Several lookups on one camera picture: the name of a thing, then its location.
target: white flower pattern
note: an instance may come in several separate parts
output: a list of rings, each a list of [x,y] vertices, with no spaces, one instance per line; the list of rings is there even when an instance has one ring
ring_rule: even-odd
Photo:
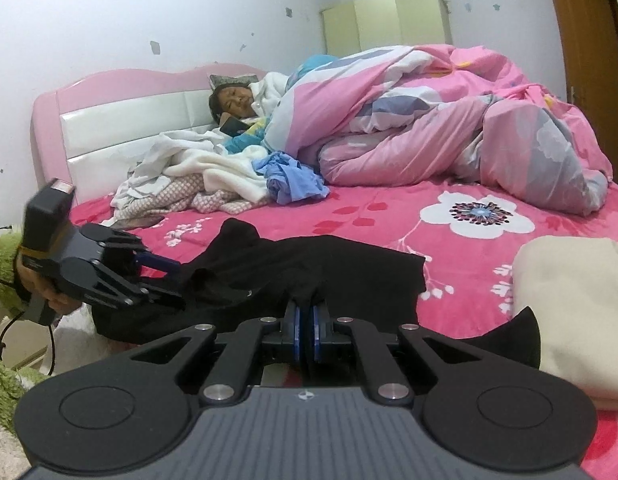
[[[150,226],[149,229],[157,229],[158,227],[162,227],[167,220],[168,218],[165,217],[162,220],[160,220],[157,224]]]
[[[199,233],[202,231],[202,224],[206,221],[211,220],[211,217],[208,216],[206,218],[199,218],[193,224],[180,224],[176,225],[176,228],[173,231],[167,232],[164,236],[167,247],[175,247],[182,241],[182,235],[186,233]]]
[[[425,278],[425,286],[427,287],[427,290],[422,292],[419,298],[422,301],[427,301],[429,298],[432,298],[432,297],[437,300],[440,300],[445,292],[447,294],[454,294],[455,292],[454,287],[452,285],[439,282],[438,280],[435,280],[434,278],[432,278],[431,273],[429,272],[428,264],[430,264],[433,261],[433,258],[429,256],[428,254],[424,254],[424,253],[421,253],[420,251],[417,251],[407,241],[407,238],[416,231],[416,229],[418,228],[421,222],[422,220],[419,220],[416,223],[416,225],[414,225],[413,228],[409,232],[407,232],[406,235],[404,235],[402,238],[399,238],[394,243],[389,244],[385,247],[387,247],[388,249],[393,249],[394,251],[400,251],[401,253],[418,254],[418,256],[422,256],[425,259],[422,265],[422,273]]]
[[[510,264],[502,264],[500,267],[496,267],[494,269],[494,274],[503,277],[510,277],[510,280],[508,282],[501,280],[500,282],[492,285],[492,293],[502,298],[502,302],[499,303],[498,308],[507,316],[511,315],[513,309],[512,272],[513,266]]]
[[[535,229],[534,222],[515,212],[515,203],[493,195],[476,199],[445,191],[438,202],[420,210],[420,219],[428,224],[448,224],[452,232],[467,238],[492,240],[505,231],[526,234]]]

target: blue clothing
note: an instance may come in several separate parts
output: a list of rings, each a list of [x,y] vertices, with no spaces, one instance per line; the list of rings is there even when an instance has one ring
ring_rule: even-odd
[[[263,128],[256,128],[256,131],[252,134],[243,133],[225,142],[225,148],[229,153],[240,153],[247,146],[253,146],[254,144],[260,145],[262,139],[265,138],[266,125]]]
[[[252,162],[256,173],[267,180],[267,189],[279,204],[285,205],[305,198],[320,200],[329,195],[324,180],[309,166],[283,152],[273,152]]]
[[[337,61],[340,58],[335,56],[329,56],[328,54],[316,54],[311,56],[307,61],[302,63],[297,70],[289,76],[287,81],[287,86],[285,88],[285,92],[288,92],[289,89],[295,85],[300,79],[311,72],[311,70],[315,70],[321,66],[326,65],[327,63],[331,63],[332,61]]]

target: pink headboard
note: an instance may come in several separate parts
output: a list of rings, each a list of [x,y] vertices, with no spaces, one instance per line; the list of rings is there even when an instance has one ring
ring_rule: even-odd
[[[210,64],[180,73],[110,70],[89,75],[69,86],[39,96],[33,105],[33,128],[45,179],[72,182],[61,116],[97,105],[134,98],[210,89],[209,75],[264,75],[243,64]]]

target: smartphone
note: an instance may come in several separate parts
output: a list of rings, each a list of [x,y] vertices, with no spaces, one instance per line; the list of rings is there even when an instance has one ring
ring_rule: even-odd
[[[222,126],[220,131],[230,137],[236,137],[249,129],[249,124],[243,123],[240,119],[229,117]]]
[[[158,222],[162,222],[164,216],[146,216],[144,218],[130,218],[127,220],[118,220],[111,226],[112,229],[118,231],[131,231],[132,229],[141,229],[144,227],[151,227]]]

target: black cloth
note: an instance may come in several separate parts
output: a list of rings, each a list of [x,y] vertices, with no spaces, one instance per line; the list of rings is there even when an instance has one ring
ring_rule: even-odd
[[[231,332],[254,317],[282,317],[289,300],[304,312],[325,301],[332,317],[368,320],[381,332],[417,322],[426,290],[424,258],[335,236],[260,238],[256,228],[226,220],[207,250],[176,276],[149,280],[185,298],[177,310],[142,304],[122,310],[92,308],[100,334],[143,344],[198,323]]]
[[[490,332],[462,341],[532,368],[540,368],[540,329],[529,307]]]

